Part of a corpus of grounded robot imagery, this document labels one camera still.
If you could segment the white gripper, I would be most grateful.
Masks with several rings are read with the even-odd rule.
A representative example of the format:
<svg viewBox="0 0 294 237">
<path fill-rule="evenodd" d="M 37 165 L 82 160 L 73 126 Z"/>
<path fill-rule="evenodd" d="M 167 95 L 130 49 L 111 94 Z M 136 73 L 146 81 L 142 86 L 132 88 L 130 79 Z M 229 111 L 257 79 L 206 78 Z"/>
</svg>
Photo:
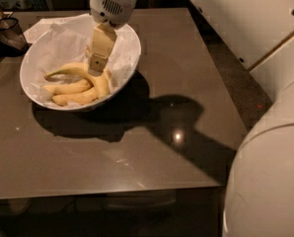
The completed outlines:
<svg viewBox="0 0 294 237">
<path fill-rule="evenodd" d="M 93 27 L 88 49 L 89 73 L 101 74 L 106 68 L 117 35 L 114 29 L 126 25 L 137 0 L 90 0 L 91 15 L 97 24 Z"/>
</svg>

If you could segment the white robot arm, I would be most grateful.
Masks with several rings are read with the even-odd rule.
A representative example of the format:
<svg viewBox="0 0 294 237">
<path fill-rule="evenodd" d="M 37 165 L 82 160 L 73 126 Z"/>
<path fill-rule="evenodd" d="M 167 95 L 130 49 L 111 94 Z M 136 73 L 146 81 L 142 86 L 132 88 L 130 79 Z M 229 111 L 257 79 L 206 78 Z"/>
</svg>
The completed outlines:
<svg viewBox="0 0 294 237">
<path fill-rule="evenodd" d="M 189 2 L 272 101 L 234 159 L 223 237 L 294 237 L 294 0 L 165 1 Z"/>
</svg>

